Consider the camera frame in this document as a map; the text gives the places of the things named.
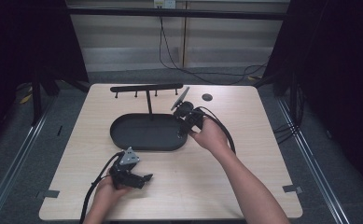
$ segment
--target metal rail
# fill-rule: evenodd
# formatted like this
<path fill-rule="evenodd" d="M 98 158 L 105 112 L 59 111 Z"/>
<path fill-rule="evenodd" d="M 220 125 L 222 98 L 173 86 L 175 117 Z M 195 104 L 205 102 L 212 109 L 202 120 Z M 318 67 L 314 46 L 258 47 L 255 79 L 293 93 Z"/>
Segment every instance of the metal rail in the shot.
<path fill-rule="evenodd" d="M 286 13 L 215 11 L 163 8 L 118 8 L 118 7 L 17 7 L 24 13 L 61 13 L 72 15 L 105 16 L 146 16 L 146 17 L 186 17 L 218 18 L 241 20 L 285 21 L 290 19 Z"/>
<path fill-rule="evenodd" d="M 51 97 L 49 100 L 49 104 L 44 111 L 41 119 L 38 123 L 33 126 L 29 133 L 27 134 L 26 138 L 24 139 L 21 148 L 19 149 L 18 154 L 16 155 L 15 159 L 13 160 L 12 164 L 10 165 L 9 169 L 7 170 L 6 175 L 4 176 L 3 180 L 0 184 L 0 210 L 4 205 L 4 202 L 7 199 L 8 194 L 10 193 L 16 179 L 21 172 L 21 169 L 26 161 L 35 139 L 38 137 L 39 133 L 41 132 L 42 127 L 44 126 L 45 120 L 47 119 L 48 112 L 50 111 L 51 107 L 55 102 L 56 97 Z"/>
<path fill-rule="evenodd" d="M 300 152 L 302 153 L 303 158 L 306 160 L 306 163 L 309 166 L 310 171 L 312 172 L 314 180 L 317 183 L 317 186 L 319 187 L 324 197 L 324 200 L 327 203 L 329 211 L 332 213 L 336 223 L 349 224 L 350 222 L 342 208 L 341 203 L 338 200 L 338 197 L 335 195 L 334 191 L 329 185 L 329 182 L 324 176 L 324 173 L 321 170 L 317 160 L 315 159 L 314 154 L 311 151 L 309 145 L 307 144 L 302 132 L 299 129 L 294 128 L 292 118 L 289 115 L 289 108 L 286 104 L 286 101 L 284 99 L 278 99 L 278 104 L 280 105 L 283 115 L 286 118 L 286 122 L 288 123 L 291 131 L 294 133 L 295 140 L 300 147 Z"/>

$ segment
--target black cable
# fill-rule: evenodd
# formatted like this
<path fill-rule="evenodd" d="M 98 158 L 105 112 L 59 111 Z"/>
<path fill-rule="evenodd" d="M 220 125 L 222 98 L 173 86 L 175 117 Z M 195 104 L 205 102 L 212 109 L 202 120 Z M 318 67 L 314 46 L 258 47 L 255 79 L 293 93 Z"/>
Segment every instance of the black cable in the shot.
<path fill-rule="evenodd" d="M 292 122 L 288 122 L 288 123 L 285 123 L 283 125 L 280 125 L 278 128 L 273 129 L 273 132 L 274 133 L 281 133 L 283 130 L 289 130 L 289 128 L 290 128 L 289 126 L 292 126 Z"/>
<path fill-rule="evenodd" d="M 303 94 L 301 87 L 298 86 L 298 99 L 299 99 L 299 114 L 298 114 L 298 120 L 297 120 L 297 125 L 301 126 L 302 123 L 302 119 L 303 119 L 303 113 L 304 113 L 304 104 L 305 104 L 305 95 Z"/>
<path fill-rule="evenodd" d="M 283 73 L 286 72 L 287 66 L 290 63 L 290 56 L 288 55 L 284 60 L 281 62 L 279 69 L 277 69 L 275 72 L 273 72 L 270 75 L 263 76 L 262 79 L 256 83 L 254 83 L 252 86 L 255 88 L 259 88 L 263 85 L 266 85 L 268 83 L 271 83 L 275 81 L 277 78 L 279 78 Z"/>
<path fill-rule="evenodd" d="M 290 129 L 288 130 L 289 132 L 291 132 L 291 133 L 294 133 L 294 132 L 296 132 L 297 131 L 297 129 L 292 129 L 291 127 L 290 127 Z M 282 134 L 282 135 L 280 135 L 280 136 L 276 136 L 276 139 L 278 140 L 278 139 L 280 139 L 280 138 L 282 138 L 282 137 L 284 137 L 284 136 L 286 136 L 286 135 L 289 135 L 289 133 L 284 133 L 284 134 Z"/>
<path fill-rule="evenodd" d="M 289 139 L 292 135 L 294 135 L 294 133 L 291 133 L 289 136 L 287 136 L 286 138 L 284 138 L 283 140 L 281 140 L 280 142 L 277 142 L 277 145 L 280 145 L 282 143 L 284 143 L 287 139 Z"/>
<path fill-rule="evenodd" d="M 102 172 L 100 172 L 100 174 L 97 176 L 96 180 L 94 180 L 93 183 L 91 183 L 91 187 L 89 188 L 86 196 L 85 196 L 85 201 L 83 203 L 83 207 L 82 207 L 82 212 L 81 212 L 81 218 L 79 220 L 79 224 L 82 224 L 83 221 L 85 220 L 85 216 L 86 216 L 86 210 L 88 209 L 88 202 L 89 202 L 89 198 L 91 197 L 91 194 L 93 193 L 93 190 L 96 188 L 96 186 L 99 184 L 99 182 L 105 178 L 105 176 L 102 177 L 103 173 L 105 172 L 107 166 L 109 165 L 109 163 L 114 160 L 116 157 L 120 156 L 123 152 L 118 152 L 117 154 L 115 154 L 113 157 L 111 157 L 111 159 L 109 159 L 109 161 L 105 164 L 105 167 L 103 168 Z"/>
<path fill-rule="evenodd" d="M 213 116 L 208 115 L 204 112 L 200 112 L 200 111 L 196 111 L 196 110 L 183 110 L 185 112 L 189 112 L 189 113 L 195 113 L 195 114 L 201 114 L 206 116 L 207 118 L 209 118 L 210 120 L 212 120 L 216 125 L 219 126 L 219 128 L 222 130 L 222 132 L 224 132 L 224 134 L 227 136 L 228 141 L 230 142 L 230 149 L 233 151 L 234 154 L 236 154 L 236 147 L 234 146 L 234 142 L 233 139 L 230 135 L 230 132 L 228 131 L 228 129 L 225 127 L 225 125 L 216 117 L 216 115 L 211 112 L 209 109 L 205 108 L 204 106 L 198 106 L 197 108 L 203 108 L 206 109 L 207 111 L 209 111 Z"/>
<path fill-rule="evenodd" d="M 186 73 L 186 74 L 189 74 L 189 75 L 192 75 L 198 79 L 200 79 L 201 81 L 204 81 L 204 82 L 207 82 L 207 83 L 210 83 L 210 84 L 213 84 L 213 85 L 234 85 L 234 84 L 237 84 L 241 81 L 243 81 L 243 79 L 247 76 L 247 75 L 251 75 L 251 74 L 254 74 L 256 73 L 258 70 L 260 70 L 261 68 L 263 67 L 266 67 L 266 64 L 267 63 L 264 63 L 264 64 L 261 64 L 261 65 L 250 65 L 250 66 L 247 66 L 244 70 L 244 72 L 242 74 L 229 74 L 229 73 L 193 73 L 193 72 L 190 72 L 186 69 L 182 69 L 182 68 L 179 68 L 177 65 L 175 65 L 175 62 L 172 58 L 172 55 L 170 53 L 170 49 L 169 49 L 169 44 L 167 42 L 167 37 L 166 37 L 166 33 L 164 33 L 164 28 L 163 28 L 163 19 L 162 17 L 160 17 L 160 21 L 161 21 L 161 40 L 160 40 L 160 46 L 159 46 L 159 58 L 160 58 L 160 61 L 161 61 L 161 64 L 168 68 L 168 69 L 172 69 L 172 70 L 178 70 L 180 72 L 183 72 L 183 73 Z M 163 39 L 164 39 L 164 42 L 166 44 L 166 48 L 167 48 L 167 53 L 169 55 L 169 58 L 170 58 L 170 61 L 172 62 L 172 65 L 173 67 L 170 67 L 168 65 L 166 65 L 163 60 L 161 59 L 161 44 L 162 44 L 162 35 L 163 35 Z M 255 66 L 258 66 L 258 69 L 254 70 L 253 72 L 250 72 L 250 73 L 246 73 L 246 70 L 250 67 L 255 67 Z M 238 80 L 236 81 L 233 81 L 231 83 L 215 83 L 213 81 L 210 81 L 210 80 L 207 80 L 207 79 L 204 79 L 202 77 L 199 77 L 198 75 L 221 75 L 221 76 L 233 76 L 233 77 L 241 77 L 239 78 Z"/>
<path fill-rule="evenodd" d="M 298 129 L 298 127 L 292 125 L 292 126 L 289 126 L 287 128 L 284 128 L 284 129 L 281 129 L 281 130 L 277 130 L 273 133 L 283 133 L 283 132 L 290 132 L 292 129 Z"/>

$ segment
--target wooden table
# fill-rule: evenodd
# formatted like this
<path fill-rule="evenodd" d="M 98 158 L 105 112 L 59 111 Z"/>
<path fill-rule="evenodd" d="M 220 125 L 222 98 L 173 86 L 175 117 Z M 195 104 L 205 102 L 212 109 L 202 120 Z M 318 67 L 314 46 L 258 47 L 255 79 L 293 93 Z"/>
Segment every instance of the wooden table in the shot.
<path fill-rule="evenodd" d="M 112 122 L 121 115 L 147 113 L 147 97 L 121 92 L 115 98 L 110 87 L 95 84 L 81 109 L 49 189 L 58 198 L 46 198 L 39 216 L 44 220 L 79 219 L 85 195 L 111 156 L 119 152 L 110 137 Z M 266 185 L 288 217 L 300 217 L 302 209 L 283 157 L 272 133 L 258 92 L 253 87 L 194 86 L 186 101 L 209 108 L 228 128 L 238 158 Z M 206 102 L 202 95 L 213 100 Z M 151 94 L 154 113 L 173 113 L 175 91 Z M 182 220 L 243 218 L 228 178 L 216 159 L 193 139 L 172 152 L 136 152 L 136 175 L 153 174 L 143 189 L 124 196 L 109 213 L 116 220 Z"/>

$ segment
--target person's left hand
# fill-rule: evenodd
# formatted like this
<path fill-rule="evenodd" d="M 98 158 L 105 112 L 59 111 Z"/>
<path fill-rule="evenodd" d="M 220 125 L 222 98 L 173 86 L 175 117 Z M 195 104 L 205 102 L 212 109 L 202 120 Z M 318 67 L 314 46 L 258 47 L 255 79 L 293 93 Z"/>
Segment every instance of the person's left hand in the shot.
<path fill-rule="evenodd" d="M 101 223 L 108 210 L 118 202 L 119 198 L 133 189 L 123 185 L 117 185 L 115 188 L 109 175 L 109 169 L 107 175 L 97 185 L 91 210 L 86 215 L 84 223 Z"/>

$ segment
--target black curtain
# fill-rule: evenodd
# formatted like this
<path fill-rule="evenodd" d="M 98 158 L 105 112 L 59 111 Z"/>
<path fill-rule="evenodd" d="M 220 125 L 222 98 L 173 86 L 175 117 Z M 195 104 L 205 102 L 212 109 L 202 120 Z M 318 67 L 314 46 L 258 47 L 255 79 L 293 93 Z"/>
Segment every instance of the black curtain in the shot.
<path fill-rule="evenodd" d="M 27 7 L 66 4 L 63 0 L 0 1 L 0 130 L 16 87 L 31 82 L 34 71 L 52 70 L 56 73 L 45 75 L 88 81 L 70 16 L 35 13 Z"/>
<path fill-rule="evenodd" d="M 312 110 L 363 175 L 363 0 L 291 1 L 265 77 L 295 75 Z"/>

